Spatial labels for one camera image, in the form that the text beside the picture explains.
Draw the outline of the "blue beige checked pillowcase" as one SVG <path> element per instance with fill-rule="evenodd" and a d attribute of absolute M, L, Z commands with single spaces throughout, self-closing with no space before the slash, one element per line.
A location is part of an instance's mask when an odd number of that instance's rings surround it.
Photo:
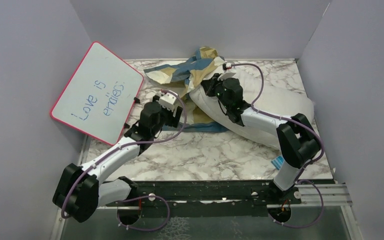
<path fill-rule="evenodd" d="M 200 47 L 186 61 L 177 64 L 163 64 L 144 69 L 144 74 L 155 83 L 174 89 L 186 105 L 186 132 L 224 133 L 228 129 L 204 113 L 192 101 L 189 93 L 197 90 L 205 77 L 211 77 L 214 71 L 226 62 L 216 49 Z"/>

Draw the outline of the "white pillow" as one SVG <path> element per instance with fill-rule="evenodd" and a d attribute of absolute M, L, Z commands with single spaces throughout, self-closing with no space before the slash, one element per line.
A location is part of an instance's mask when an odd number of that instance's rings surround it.
<path fill-rule="evenodd" d="M 258 95 L 261 88 L 261 77 L 252 76 L 244 70 L 238 69 L 233 76 L 237 78 L 243 88 L 243 98 L 251 103 Z M 280 149 L 278 138 L 264 130 L 253 127 L 240 126 L 229 120 L 222 113 L 215 97 L 205 95 L 200 85 L 189 93 L 189 97 L 205 114 L 228 130 L 258 144 Z M 297 113 L 304 114 L 310 122 L 315 118 L 314 104 L 306 96 L 284 88 L 265 84 L 261 96 L 254 106 L 264 112 L 278 116 L 294 116 Z"/>

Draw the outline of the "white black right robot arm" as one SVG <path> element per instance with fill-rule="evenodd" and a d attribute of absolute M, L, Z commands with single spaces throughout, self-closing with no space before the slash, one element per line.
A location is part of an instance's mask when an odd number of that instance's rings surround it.
<path fill-rule="evenodd" d="M 279 172 L 269 183 L 269 199 L 280 204 L 305 166 L 322 150 L 304 114 L 277 116 L 256 110 L 244 100 L 244 89 L 232 74 L 215 73 L 203 80 L 200 89 L 191 97 L 218 124 L 256 143 L 274 144 L 284 159 Z"/>

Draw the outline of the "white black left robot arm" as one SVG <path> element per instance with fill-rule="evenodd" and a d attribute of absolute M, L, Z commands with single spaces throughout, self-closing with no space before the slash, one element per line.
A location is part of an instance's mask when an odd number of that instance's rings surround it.
<path fill-rule="evenodd" d="M 126 177 L 107 181 L 108 177 L 125 163 L 144 153 L 151 145 L 169 141 L 157 139 L 164 126 L 178 127 L 184 103 L 176 106 L 162 99 L 144 105 L 139 120 L 110 149 L 95 159 L 76 165 L 70 163 L 61 174 L 52 197 L 54 205 L 61 209 L 63 219 L 73 218 L 82 223 L 88 220 L 98 207 L 120 200 L 132 205 L 137 200 L 134 182 Z"/>

